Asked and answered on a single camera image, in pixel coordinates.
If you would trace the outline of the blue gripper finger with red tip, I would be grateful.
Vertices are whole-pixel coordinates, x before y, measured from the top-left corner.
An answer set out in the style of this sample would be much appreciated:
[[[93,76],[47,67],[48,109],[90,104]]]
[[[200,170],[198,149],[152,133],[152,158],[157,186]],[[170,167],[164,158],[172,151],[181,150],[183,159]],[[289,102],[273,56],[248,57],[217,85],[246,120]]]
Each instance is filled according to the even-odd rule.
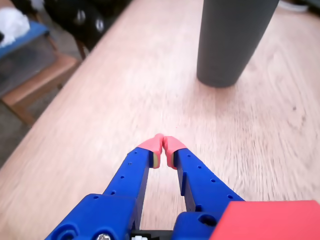
[[[160,166],[162,134],[130,151],[105,191],[85,196],[48,240],[128,240],[139,228],[149,170]]]
[[[173,136],[163,138],[167,165],[177,170],[186,211],[178,215],[171,239],[208,240],[231,201],[242,198]]]

